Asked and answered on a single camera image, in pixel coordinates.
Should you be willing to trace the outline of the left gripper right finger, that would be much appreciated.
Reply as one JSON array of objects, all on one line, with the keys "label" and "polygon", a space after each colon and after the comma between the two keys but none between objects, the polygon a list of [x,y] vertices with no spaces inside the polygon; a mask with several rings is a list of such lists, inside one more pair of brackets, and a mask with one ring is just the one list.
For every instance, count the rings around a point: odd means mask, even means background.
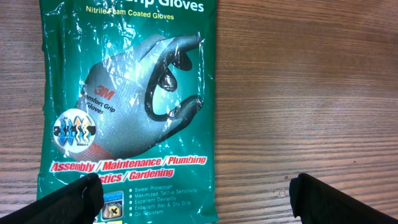
[{"label": "left gripper right finger", "polygon": [[299,217],[303,224],[395,224],[395,218],[306,173],[301,173],[290,181],[289,195],[293,216]]}]

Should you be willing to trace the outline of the green 3M gloves packet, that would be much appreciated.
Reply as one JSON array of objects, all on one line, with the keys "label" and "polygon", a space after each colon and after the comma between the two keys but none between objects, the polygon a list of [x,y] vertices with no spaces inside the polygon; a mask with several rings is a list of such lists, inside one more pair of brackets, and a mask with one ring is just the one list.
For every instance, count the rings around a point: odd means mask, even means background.
[{"label": "green 3M gloves packet", "polygon": [[215,0],[41,0],[37,196],[99,176],[100,223],[215,223]]}]

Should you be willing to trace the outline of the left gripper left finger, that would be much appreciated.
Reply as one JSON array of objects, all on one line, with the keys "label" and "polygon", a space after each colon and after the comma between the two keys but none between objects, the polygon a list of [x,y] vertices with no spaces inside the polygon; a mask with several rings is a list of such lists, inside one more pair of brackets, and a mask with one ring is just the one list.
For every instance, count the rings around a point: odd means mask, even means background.
[{"label": "left gripper left finger", "polygon": [[1,218],[1,224],[91,224],[104,205],[98,174],[90,173]]}]

